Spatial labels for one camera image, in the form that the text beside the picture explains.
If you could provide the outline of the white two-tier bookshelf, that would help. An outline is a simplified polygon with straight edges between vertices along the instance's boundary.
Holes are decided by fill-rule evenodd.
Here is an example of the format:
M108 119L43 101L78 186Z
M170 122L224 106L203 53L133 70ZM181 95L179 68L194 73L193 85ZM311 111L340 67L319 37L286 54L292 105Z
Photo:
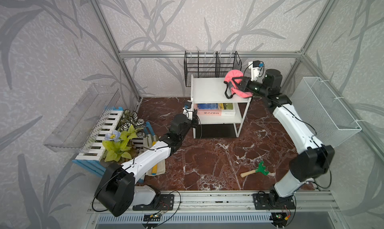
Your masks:
M192 106L199 117L195 139L239 137L251 98L230 96L223 78L191 79Z

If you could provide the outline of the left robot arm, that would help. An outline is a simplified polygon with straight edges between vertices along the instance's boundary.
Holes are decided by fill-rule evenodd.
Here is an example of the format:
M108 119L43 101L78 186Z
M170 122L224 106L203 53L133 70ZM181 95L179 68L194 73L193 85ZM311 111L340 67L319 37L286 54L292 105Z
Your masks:
M173 155L183 144L191 128L200 120L196 113L187 112L174 117L169 131L154 146L121 165L109 165L95 192L95 199L115 217L129 207L150 206L160 210L160 191L150 186L137 186L139 179L156 164Z

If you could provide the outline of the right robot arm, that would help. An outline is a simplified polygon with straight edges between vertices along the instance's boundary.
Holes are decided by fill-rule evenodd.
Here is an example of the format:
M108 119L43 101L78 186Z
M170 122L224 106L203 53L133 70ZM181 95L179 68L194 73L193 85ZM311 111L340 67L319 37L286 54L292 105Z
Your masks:
M298 115L290 98L281 93L280 71L268 69L261 83L249 77L234 79L238 90L262 97L293 141L298 155L290 161L289 171L270 190L270 201L282 201L308 182L330 171L335 150L317 138L317 132Z

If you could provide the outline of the pink cloth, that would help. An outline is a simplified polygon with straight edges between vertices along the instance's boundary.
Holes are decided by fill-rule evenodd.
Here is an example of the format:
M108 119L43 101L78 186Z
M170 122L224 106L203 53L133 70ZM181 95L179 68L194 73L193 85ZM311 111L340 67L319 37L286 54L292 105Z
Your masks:
M243 78L244 74L240 70L231 70L226 74L224 84L226 85L225 96L227 99L232 99L234 95L245 99L253 96L251 92L240 89Z

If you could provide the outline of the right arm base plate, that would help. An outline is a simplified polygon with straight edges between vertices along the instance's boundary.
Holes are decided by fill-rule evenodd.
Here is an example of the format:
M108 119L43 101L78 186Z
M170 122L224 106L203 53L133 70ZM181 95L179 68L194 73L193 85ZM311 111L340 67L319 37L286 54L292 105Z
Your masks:
M281 198L274 192L266 193L259 191L252 194L252 197L256 210L293 210L296 208L296 203L292 196Z

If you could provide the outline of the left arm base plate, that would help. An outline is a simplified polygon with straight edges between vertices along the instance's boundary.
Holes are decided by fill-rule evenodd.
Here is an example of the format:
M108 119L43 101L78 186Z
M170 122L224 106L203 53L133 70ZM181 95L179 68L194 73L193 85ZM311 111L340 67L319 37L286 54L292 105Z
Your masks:
M156 195L153 201L148 205L133 206L133 211L172 211L174 208L174 194Z

